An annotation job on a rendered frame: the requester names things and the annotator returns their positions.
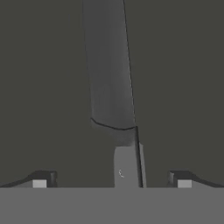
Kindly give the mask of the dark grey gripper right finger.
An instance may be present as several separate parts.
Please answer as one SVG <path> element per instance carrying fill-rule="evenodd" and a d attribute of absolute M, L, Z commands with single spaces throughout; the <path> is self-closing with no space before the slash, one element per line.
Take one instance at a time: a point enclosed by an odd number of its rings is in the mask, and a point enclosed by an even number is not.
<path fill-rule="evenodd" d="M 168 186 L 176 188 L 224 188 L 224 185 L 199 178 L 191 171 L 169 171 Z"/>

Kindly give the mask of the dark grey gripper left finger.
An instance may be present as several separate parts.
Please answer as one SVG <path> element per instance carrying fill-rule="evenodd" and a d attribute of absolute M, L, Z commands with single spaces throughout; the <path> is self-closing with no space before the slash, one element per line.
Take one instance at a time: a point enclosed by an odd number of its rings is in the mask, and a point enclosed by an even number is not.
<path fill-rule="evenodd" d="M 30 173 L 25 178 L 0 185 L 0 188 L 55 188 L 58 186 L 57 178 L 58 173 L 56 171 L 39 170 Z"/>

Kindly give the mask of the dark grey drawer front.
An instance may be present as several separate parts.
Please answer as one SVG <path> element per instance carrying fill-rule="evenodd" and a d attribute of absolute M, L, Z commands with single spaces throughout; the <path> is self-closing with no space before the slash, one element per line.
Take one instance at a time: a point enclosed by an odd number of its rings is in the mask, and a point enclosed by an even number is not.
<path fill-rule="evenodd" d="M 224 0 L 124 3 L 146 186 L 224 186 Z M 0 185 L 47 170 L 111 188 L 114 150 L 91 123 L 82 0 L 0 0 Z"/>

